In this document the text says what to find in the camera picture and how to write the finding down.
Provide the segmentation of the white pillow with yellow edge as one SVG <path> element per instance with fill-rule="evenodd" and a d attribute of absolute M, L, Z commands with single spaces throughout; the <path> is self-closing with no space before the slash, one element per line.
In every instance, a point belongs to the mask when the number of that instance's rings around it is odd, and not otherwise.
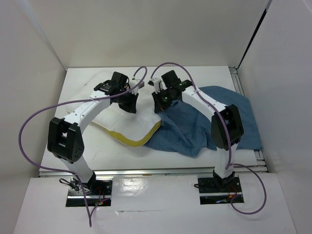
<path fill-rule="evenodd" d="M 93 88 L 101 82 L 110 80 L 113 73 L 97 73 L 70 100 L 88 99 Z M 125 112 L 119 108 L 117 103 L 112 103 L 92 121 L 102 127 L 111 137 L 131 147 L 144 145 L 161 126 L 160 116 L 153 111 L 153 99 L 149 90 L 143 87 L 139 89 L 138 93 L 135 114 Z M 67 113 L 70 114 L 81 104 L 69 104 L 66 108 Z"/>

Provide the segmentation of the blue pillowcase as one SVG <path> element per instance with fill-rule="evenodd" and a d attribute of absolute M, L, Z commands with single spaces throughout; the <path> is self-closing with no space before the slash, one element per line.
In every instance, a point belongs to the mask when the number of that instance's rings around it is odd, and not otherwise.
<path fill-rule="evenodd" d="M 221 103 L 238 107 L 244 129 L 238 149 L 262 150 L 258 127 L 247 97 L 219 86 L 202 87 L 201 91 Z M 145 143 L 146 147 L 178 152 L 189 157 L 197 157 L 203 148 L 216 150 L 211 137 L 211 122 L 191 105 L 174 101 L 159 116 L 161 126 Z"/>

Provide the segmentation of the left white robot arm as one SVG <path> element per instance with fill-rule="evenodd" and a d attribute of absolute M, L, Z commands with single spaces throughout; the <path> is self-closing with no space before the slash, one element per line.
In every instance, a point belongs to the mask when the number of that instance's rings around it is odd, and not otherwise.
<path fill-rule="evenodd" d="M 110 80 L 99 83 L 86 102 L 63 118 L 54 117 L 49 123 L 47 149 L 60 159 L 80 180 L 79 189 L 86 195 L 99 194 L 108 186 L 96 179 L 83 157 L 84 142 L 82 134 L 86 127 L 100 112 L 112 103 L 128 113 L 136 113 L 138 90 L 144 81 L 129 79 L 126 75 L 114 72 Z"/>

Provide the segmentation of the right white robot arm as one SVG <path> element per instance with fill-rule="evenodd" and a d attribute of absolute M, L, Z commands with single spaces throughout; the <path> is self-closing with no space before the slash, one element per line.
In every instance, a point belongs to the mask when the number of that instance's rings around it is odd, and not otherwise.
<path fill-rule="evenodd" d="M 197 109 L 211 122 L 211 138 L 218 154 L 213 186 L 218 191 L 226 191 L 234 179 L 232 159 L 244 134 L 238 108 L 216 101 L 201 91 L 192 79 L 181 81 L 173 70 L 161 78 L 150 78 L 148 84 L 154 88 L 155 113 L 168 109 L 173 101 L 179 100 Z"/>

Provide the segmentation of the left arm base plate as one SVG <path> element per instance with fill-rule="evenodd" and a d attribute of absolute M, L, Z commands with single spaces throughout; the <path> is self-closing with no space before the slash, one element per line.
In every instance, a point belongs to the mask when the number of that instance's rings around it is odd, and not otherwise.
<path fill-rule="evenodd" d="M 66 207 L 84 207 L 84 196 L 81 185 L 78 183 L 78 181 L 75 178 L 72 178 L 69 181 L 63 179 L 63 182 L 69 187 L 66 199 Z M 112 187 L 112 179 L 100 180 L 100 183 L 91 190 L 85 187 L 88 206 L 111 206 Z"/>

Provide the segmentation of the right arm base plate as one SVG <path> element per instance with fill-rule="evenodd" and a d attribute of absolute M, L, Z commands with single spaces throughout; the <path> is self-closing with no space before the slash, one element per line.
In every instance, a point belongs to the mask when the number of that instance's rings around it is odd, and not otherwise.
<path fill-rule="evenodd" d="M 207 204 L 230 204 L 234 197 L 233 203 L 244 203 L 240 180 L 235 177 L 225 189 L 219 190 L 212 177 L 200 177 L 197 184 L 194 185 L 199 191 L 201 205 Z"/>

